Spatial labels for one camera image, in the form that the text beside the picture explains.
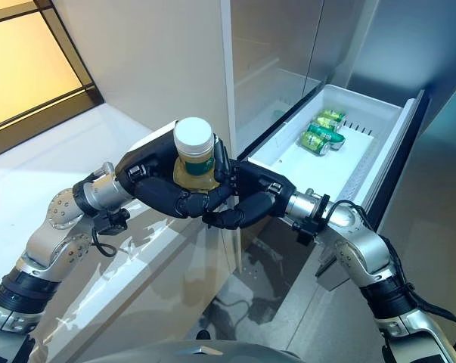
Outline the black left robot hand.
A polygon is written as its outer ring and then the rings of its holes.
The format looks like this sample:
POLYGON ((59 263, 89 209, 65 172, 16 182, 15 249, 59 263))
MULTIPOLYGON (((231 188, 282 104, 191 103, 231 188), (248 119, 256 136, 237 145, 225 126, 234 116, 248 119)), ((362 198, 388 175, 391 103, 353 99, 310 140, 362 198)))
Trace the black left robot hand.
POLYGON ((131 196, 168 216, 197 218, 213 212, 234 192, 228 152, 214 137, 214 176, 220 185, 207 193, 189 191, 173 181, 178 151, 171 122, 134 143, 115 167, 116 180, 131 196))

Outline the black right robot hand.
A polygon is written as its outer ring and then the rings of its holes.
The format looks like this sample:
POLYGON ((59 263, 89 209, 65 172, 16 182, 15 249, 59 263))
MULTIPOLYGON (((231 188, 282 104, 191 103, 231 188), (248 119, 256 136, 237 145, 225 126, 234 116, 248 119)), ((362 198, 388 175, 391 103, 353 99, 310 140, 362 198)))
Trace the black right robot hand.
POLYGON ((296 191, 285 176, 249 161, 231 162, 231 185, 238 204, 221 212, 209 212, 204 223, 228 230, 249 227, 266 216, 282 217, 296 191))

